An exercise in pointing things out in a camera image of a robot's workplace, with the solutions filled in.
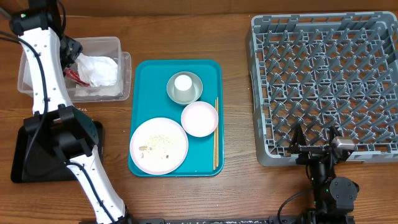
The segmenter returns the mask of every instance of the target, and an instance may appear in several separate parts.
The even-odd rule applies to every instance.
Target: small pink bowl
[[[205,137],[217,128],[218,113],[210,104],[197,101],[182,111],[181,124],[188,134],[199,138]]]

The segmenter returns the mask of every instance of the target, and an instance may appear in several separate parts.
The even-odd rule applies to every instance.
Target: clear plastic container
[[[130,96],[131,88],[131,56],[127,52],[121,52],[120,40],[117,37],[87,37],[76,38],[83,46],[83,54],[86,56],[110,57],[118,64],[118,78],[114,85],[82,87],[76,82],[65,78],[68,94],[72,102],[98,102],[98,101],[122,101]],[[71,69],[77,72],[77,65]],[[17,89],[33,97],[32,80],[26,55],[22,52]]]

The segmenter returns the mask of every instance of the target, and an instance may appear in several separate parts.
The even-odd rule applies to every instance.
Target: black stand
[[[104,154],[104,136],[105,130],[100,122],[94,121],[98,132],[98,154],[101,162]],[[18,131],[17,145],[15,148],[14,161],[11,169],[11,180],[14,183],[29,183],[29,182],[51,182],[51,181],[65,181],[76,180],[76,177],[66,167],[58,168],[61,160],[56,156],[47,153],[38,144],[34,144],[31,155],[29,157],[28,169],[30,173],[41,174],[48,170],[57,169],[43,177],[31,177],[25,174],[23,170],[24,157],[27,146],[30,143],[30,136],[25,132],[22,126]]]

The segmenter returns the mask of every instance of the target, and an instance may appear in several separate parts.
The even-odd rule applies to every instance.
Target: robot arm
[[[29,6],[12,18],[10,27],[40,55],[49,100],[47,115],[41,116],[45,113],[41,72],[34,53],[22,44],[34,91],[34,117],[24,120],[25,129],[30,135],[39,129],[37,144],[75,175],[93,206],[97,223],[131,223],[100,161],[93,120],[74,108],[65,86],[62,70],[74,62],[82,47],[63,34],[56,0],[30,0]]]
[[[308,178],[312,182],[315,208],[305,210],[298,224],[344,223],[355,224],[349,212],[354,210],[354,201],[359,186],[346,177],[337,177],[334,166],[346,161],[355,151],[352,140],[341,136],[334,127],[329,127],[329,144],[308,146],[300,124],[294,128],[289,153],[298,154],[297,165],[310,168]]]

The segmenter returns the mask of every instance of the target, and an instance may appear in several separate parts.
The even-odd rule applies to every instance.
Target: white plate
[[[168,118],[142,123],[130,140],[130,155],[140,170],[168,174],[177,169],[188,153],[188,137],[183,128]]]

